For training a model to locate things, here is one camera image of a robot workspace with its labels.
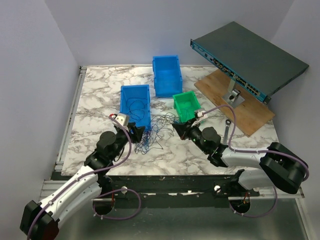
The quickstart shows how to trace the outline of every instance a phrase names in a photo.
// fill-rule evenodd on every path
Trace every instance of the gray floor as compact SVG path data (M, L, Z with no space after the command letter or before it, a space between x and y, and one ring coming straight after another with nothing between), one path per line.
M252 200L251 214L263 213L273 200ZM130 215L118 209L114 216ZM130 220L93 217L91 203L73 215L56 240L305 240L294 199L279 199L274 213L245 218L222 208L143 209Z

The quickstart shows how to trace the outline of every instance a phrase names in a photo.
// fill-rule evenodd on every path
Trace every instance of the silver tool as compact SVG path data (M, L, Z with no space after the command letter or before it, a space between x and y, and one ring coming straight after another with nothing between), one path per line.
M230 125L231 125L231 121L229 119L225 120L225 130L224 130L224 136L223 136L223 142L222 142L223 145L227 145Z

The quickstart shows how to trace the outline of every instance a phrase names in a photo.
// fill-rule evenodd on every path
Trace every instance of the wooden board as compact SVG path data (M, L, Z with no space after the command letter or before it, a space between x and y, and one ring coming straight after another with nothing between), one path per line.
M203 93L214 105L227 104L223 96L228 92L230 78L220 70L216 70L205 78L199 80L194 85ZM234 109L236 114L236 126L247 136L254 134L259 128L272 120L275 114L268 107L259 102L247 90L239 84L235 87L245 99L243 103ZM222 107L220 110L232 121L234 121L231 110Z

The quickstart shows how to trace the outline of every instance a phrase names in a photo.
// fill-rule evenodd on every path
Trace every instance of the white wall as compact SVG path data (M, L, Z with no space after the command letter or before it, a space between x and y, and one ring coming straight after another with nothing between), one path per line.
M38 200L57 157L79 67L43 0L0 7L0 238L26 239L24 206Z
M309 164L302 184L320 238L320 1L295 0L272 42L310 65L271 100L280 141Z
M237 21L268 40L293 0L45 0L80 65L150 64L178 54L181 64L208 64L190 48Z

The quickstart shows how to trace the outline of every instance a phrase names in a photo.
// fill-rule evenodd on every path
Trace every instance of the metal stand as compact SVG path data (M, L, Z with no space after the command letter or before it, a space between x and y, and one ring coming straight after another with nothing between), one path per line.
M245 99L240 96L240 91L235 89L236 81L230 80L228 92L222 97L234 109L239 106Z

